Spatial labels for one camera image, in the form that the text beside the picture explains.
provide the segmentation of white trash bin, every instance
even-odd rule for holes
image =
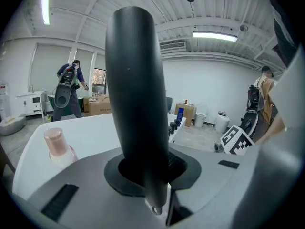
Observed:
[[[230,119],[227,116],[218,115],[215,121],[215,130],[220,133],[225,133],[225,130],[228,127]]]
[[[195,126],[196,127],[202,127],[205,119],[206,119],[206,115],[205,114],[196,113]]]

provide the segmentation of cardboard box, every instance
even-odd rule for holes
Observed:
[[[109,96],[103,95],[97,99],[96,102],[89,102],[89,115],[103,115],[110,114],[110,100]]]
[[[99,97],[83,97],[84,112],[89,112],[89,99],[98,99]]]
[[[183,117],[186,118],[185,126],[190,127],[191,122],[192,122],[193,112],[194,112],[194,105],[176,104],[175,115],[178,114],[179,108],[184,109]]]

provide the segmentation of gray pants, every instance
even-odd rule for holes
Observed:
[[[82,118],[81,108],[78,104],[78,98],[75,90],[71,91],[68,107],[72,114],[74,114],[77,118]],[[64,108],[59,108],[57,106],[54,107],[53,121],[61,120],[63,110]]]
[[[258,112],[257,114],[258,114],[258,120],[255,128],[255,133],[252,138],[252,141],[254,143],[256,143],[263,135],[265,135],[266,131],[269,128],[269,125],[265,122],[261,112]]]

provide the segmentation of blue shirt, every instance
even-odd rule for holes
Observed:
[[[58,71],[57,71],[57,75],[61,75],[63,73],[63,71],[69,66],[69,64],[65,64],[63,65]],[[77,73],[76,73],[76,76],[77,76],[77,79],[80,81],[80,82],[84,82],[84,77],[82,75],[82,72],[81,72],[81,69],[78,68],[77,70]]]

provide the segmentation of cabinet drawer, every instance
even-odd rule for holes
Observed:
[[[40,110],[40,103],[32,103],[33,110]]]

